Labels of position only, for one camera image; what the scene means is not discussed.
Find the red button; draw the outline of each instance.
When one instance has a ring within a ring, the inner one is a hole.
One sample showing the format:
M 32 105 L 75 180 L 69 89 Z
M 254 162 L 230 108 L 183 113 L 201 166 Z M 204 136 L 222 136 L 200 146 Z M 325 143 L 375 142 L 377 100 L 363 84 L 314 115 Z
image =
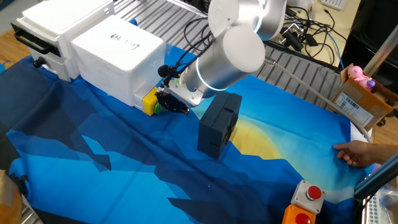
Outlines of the red button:
M 311 224 L 311 219 L 308 215 L 300 213 L 296 216 L 296 224 Z
M 308 189 L 308 195 L 312 198 L 312 199 L 319 199 L 322 196 L 322 191 L 321 189 L 319 189 L 319 187 L 317 186 L 311 186 Z

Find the styrofoam cooler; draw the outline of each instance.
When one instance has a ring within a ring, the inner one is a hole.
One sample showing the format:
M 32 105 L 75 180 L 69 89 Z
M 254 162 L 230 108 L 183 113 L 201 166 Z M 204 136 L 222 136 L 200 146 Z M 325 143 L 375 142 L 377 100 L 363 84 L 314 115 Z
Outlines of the styrofoam cooler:
M 116 16 L 72 41 L 81 76 L 129 106 L 142 110 L 142 98 L 160 81 L 165 42 Z
M 113 14 L 112 0 L 43 1 L 24 11 L 13 28 L 34 60 L 42 57 L 44 68 L 70 82 L 80 74 L 71 41 Z

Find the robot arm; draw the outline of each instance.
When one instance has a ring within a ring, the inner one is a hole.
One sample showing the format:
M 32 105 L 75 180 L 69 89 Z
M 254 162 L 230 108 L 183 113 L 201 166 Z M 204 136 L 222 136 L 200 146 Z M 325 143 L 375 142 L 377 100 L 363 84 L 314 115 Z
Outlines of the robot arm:
M 159 69 L 163 77 L 179 77 L 166 78 L 157 92 L 159 103 L 187 114 L 202 99 L 259 70 L 266 57 L 262 41 L 279 33 L 285 7 L 286 0 L 212 0 L 208 18 L 212 44 L 181 74 L 176 68 Z

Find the human hand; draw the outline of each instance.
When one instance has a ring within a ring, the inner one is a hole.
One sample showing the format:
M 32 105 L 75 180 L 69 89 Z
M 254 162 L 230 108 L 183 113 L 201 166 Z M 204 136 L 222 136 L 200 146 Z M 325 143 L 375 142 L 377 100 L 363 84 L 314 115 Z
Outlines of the human hand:
M 368 167 L 375 163 L 374 158 L 371 154 L 372 144 L 352 141 L 333 146 L 340 152 L 337 158 L 344 159 L 348 165 L 355 167 Z

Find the yellow pattern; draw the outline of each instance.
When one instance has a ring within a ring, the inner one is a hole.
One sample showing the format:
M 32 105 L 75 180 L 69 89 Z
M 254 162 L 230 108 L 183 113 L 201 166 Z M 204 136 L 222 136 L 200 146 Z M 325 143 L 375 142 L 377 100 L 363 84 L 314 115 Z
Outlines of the yellow pattern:
M 249 121 L 238 120 L 230 141 L 241 154 L 259 156 L 262 159 L 283 159 L 269 136 Z

